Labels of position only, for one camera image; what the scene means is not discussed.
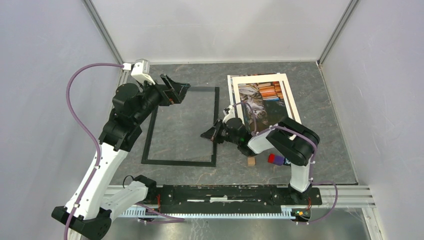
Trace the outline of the white mat board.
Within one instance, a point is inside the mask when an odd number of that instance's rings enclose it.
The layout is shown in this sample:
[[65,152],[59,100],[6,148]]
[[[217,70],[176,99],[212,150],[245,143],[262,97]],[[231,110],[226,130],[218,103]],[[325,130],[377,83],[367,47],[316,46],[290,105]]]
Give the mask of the white mat board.
[[227,83],[228,83],[228,90],[229,90],[229,96],[230,96],[230,105],[234,105],[237,103],[240,103],[239,105],[235,106],[235,114],[238,118],[242,120],[244,125],[246,126],[244,122],[244,115],[243,110],[240,107],[240,105],[246,105],[249,104],[246,102],[240,101],[239,98],[239,90],[238,90],[238,84],[246,84],[246,83],[263,83],[263,82],[279,82],[282,88],[282,91],[286,95],[286,99],[288,100],[292,117],[289,117],[296,122],[300,123],[301,118],[299,115],[299,111],[296,106],[296,102],[291,90],[291,86],[288,80],[288,77],[285,73],[265,73],[265,74],[247,74],[247,75],[228,75],[227,76]]

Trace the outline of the cat photo print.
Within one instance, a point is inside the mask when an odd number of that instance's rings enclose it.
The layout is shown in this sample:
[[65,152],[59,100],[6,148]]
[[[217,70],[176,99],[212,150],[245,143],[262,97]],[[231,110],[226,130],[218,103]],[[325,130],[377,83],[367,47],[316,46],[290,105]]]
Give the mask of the cat photo print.
[[278,81],[238,84],[243,120],[250,131],[263,131],[283,117],[292,118],[292,110]]

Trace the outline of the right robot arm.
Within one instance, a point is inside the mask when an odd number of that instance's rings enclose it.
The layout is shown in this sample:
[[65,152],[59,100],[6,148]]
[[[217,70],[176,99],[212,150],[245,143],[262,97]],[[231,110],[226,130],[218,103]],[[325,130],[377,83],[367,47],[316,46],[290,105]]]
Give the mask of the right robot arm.
[[290,163],[289,199],[295,204],[302,204],[309,198],[308,190],[313,181],[311,164],[315,161],[320,137],[301,123],[285,116],[278,123],[254,133],[240,118],[231,117],[218,119],[200,137],[217,144],[235,144],[247,157],[275,148]]

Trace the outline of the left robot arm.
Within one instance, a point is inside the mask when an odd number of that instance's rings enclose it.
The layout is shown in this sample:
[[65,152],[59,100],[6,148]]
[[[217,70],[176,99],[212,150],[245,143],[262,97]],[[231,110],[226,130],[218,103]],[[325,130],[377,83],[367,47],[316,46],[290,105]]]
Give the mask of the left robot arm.
[[141,124],[158,107],[180,104],[190,89],[189,83],[173,81],[166,74],[162,83],[145,80],[120,85],[112,99],[109,119],[98,138],[92,163],[71,199],[53,209],[51,216],[64,225],[66,240],[86,237],[102,239],[113,221],[128,208],[157,198],[155,182],[139,176],[108,200],[104,195],[118,167],[142,133]]

